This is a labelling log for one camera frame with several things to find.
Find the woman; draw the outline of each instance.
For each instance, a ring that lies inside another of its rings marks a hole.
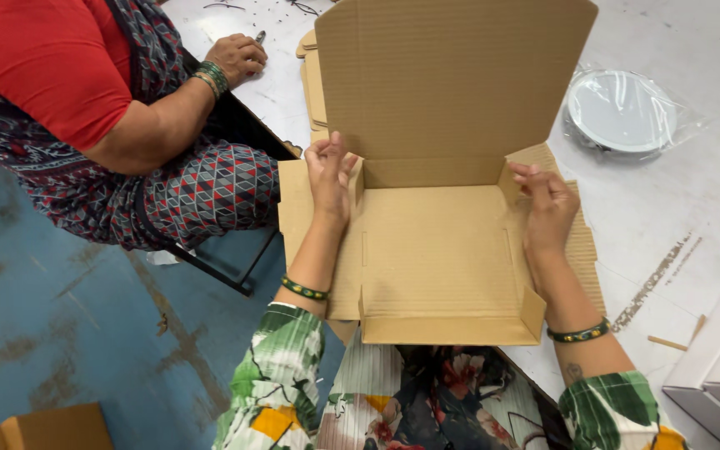
[[[554,173],[515,163],[516,183],[533,197],[525,252],[547,300],[572,441],[542,418],[524,378],[493,348],[367,345],[359,333],[311,440],[328,301],[319,298],[330,290],[356,161],[345,155],[337,132],[305,152],[313,221],[235,370],[232,408],[217,421],[214,449],[687,448],[565,260],[579,198]]]
[[[153,0],[0,0],[0,165],[57,227],[98,243],[194,247],[274,224],[277,163],[210,113],[267,56],[215,42],[183,68]]]

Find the tattoo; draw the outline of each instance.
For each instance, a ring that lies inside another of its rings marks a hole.
[[[585,375],[583,375],[583,368],[579,367],[579,364],[570,363],[565,368],[565,373],[568,374],[568,376],[571,378],[572,381],[580,381],[585,379]]]

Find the blue floor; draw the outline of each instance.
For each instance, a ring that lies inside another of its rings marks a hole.
[[[262,231],[230,232],[201,252],[235,275]],[[0,170],[0,422],[99,401],[116,449],[210,448],[229,382],[285,270],[277,236],[255,267],[252,299],[185,264],[89,243],[34,212]],[[165,314],[169,329],[157,323]],[[343,345],[329,328],[321,404]]]

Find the wire scraps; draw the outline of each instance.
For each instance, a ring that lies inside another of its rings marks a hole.
[[[288,0],[288,1],[290,2],[290,5],[291,5],[291,6],[294,6],[294,5],[295,5],[297,8],[299,8],[299,9],[302,10],[302,11],[304,11],[305,13],[307,13],[307,14],[309,14],[309,15],[316,15],[316,16],[318,16],[318,13],[317,13],[313,8],[309,7],[308,5],[305,5],[304,3],[297,2],[296,0]]]
[[[210,5],[203,6],[203,9],[204,9],[204,8],[209,8],[209,7],[211,7],[211,6],[225,6],[225,7],[227,7],[227,8],[237,8],[237,9],[239,9],[239,10],[244,10],[244,11],[246,10],[246,8],[242,8],[241,6],[227,5],[227,4],[226,4],[226,1],[227,1],[227,0],[217,0],[217,1],[220,2],[220,3],[211,3]]]

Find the bangle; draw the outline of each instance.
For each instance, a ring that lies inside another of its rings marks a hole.
[[[216,90],[215,86],[213,86],[213,83],[211,83],[209,79],[207,79],[199,74],[194,74],[194,76],[196,78],[199,78],[200,80],[204,80],[204,82],[207,83],[207,86],[209,86],[213,90],[213,96],[215,97],[215,101],[217,102],[218,101],[218,90]]]
[[[219,90],[219,95],[230,89],[230,83],[226,80],[223,70],[221,70],[221,67],[217,66],[215,62],[202,61],[202,63],[199,64],[197,71],[213,78],[215,86]]]
[[[283,286],[288,288],[291,292],[301,295],[302,297],[307,297],[308,299],[313,300],[327,300],[330,298],[329,292],[315,291],[313,289],[304,287],[301,284],[290,281],[290,278],[288,278],[287,274],[282,276],[282,282]]]
[[[582,342],[584,340],[592,340],[607,334],[610,330],[610,321],[606,317],[602,317],[602,322],[597,326],[588,328],[581,332],[573,333],[555,333],[546,328],[546,335],[557,342]]]

